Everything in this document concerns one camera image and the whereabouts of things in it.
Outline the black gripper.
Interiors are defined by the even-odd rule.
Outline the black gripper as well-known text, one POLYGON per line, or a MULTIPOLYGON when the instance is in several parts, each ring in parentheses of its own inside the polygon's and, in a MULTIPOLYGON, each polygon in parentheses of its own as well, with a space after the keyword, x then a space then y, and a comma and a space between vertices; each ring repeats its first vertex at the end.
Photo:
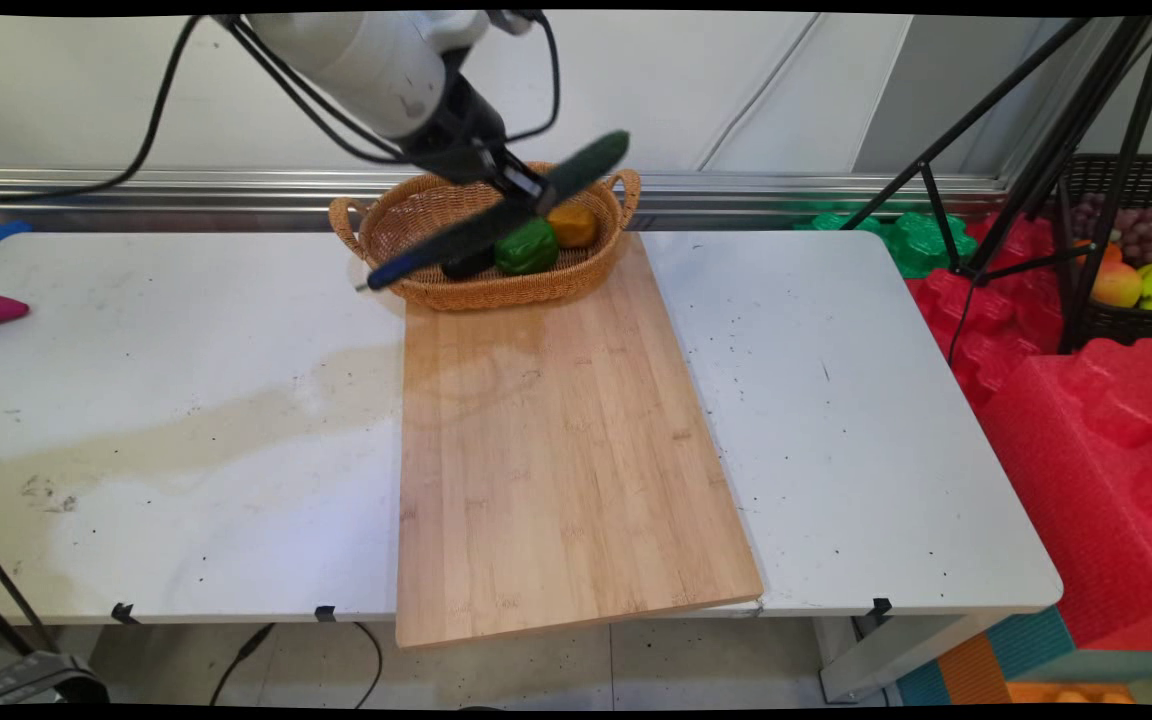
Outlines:
POLYGON ((485 183, 495 191, 483 214, 525 215, 553 209, 554 188, 506 149, 506 123, 462 74, 445 76, 430 118, 399 141, 408 162, 453 184, 485 183))

